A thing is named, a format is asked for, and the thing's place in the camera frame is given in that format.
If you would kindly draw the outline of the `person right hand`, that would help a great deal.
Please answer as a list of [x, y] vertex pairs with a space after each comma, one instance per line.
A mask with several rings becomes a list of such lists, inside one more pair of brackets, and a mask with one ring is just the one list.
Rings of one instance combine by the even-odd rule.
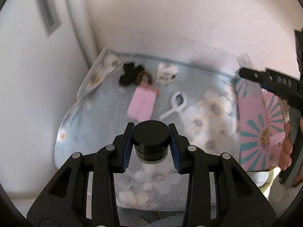
[[[287, 168], [291, 166], [292, 158], [291, 154], [293, 151], [293, 143], [290, 140], [290, 133], [291, 133], [291, 124], [287, 122], [284, 126], [285, 131], [285, 138], [282, 143], [282, 151], [280, 153], [278, 166], [281, 168], [282, 171], [285, 171]], [[302, 183], [302, 166], [300, 167], [299, 172], [297, 173], [292, 187], [297, 187]]]

